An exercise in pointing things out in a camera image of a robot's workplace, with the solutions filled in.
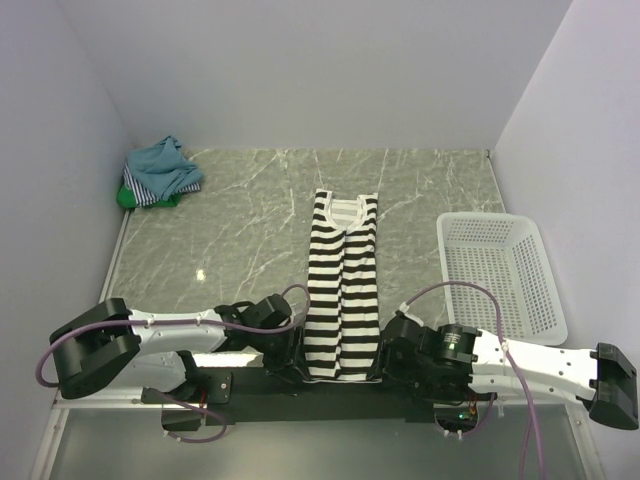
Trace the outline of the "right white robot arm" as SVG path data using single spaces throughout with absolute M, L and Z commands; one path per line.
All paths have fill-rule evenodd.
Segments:
M 583 405 L 600 425 L 639 427 L 637 369 L 608 343 L 572 350 L 501 341 L 459 324 L 421 326 L 398 312 L 381 333 L 378 366 L 384 382 L 431 404 L 559 400 Z

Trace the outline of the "black white striped tank top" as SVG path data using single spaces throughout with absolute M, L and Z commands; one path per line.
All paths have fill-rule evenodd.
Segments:
M 378 196 L 314 196 L 308 254 L 310 307 L 304 350 L 312 382 L 372 379 L 380 339 Z

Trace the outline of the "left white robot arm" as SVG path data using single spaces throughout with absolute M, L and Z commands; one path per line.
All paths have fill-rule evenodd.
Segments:
M 44 356 L 65 399 L 144 387 L 186 402 L 200 388 L 194 355 L 251 347 L 280 359 L 303 319 L 280 294 L 187 314 L 144 312 L 109 298 L 55 330 Z

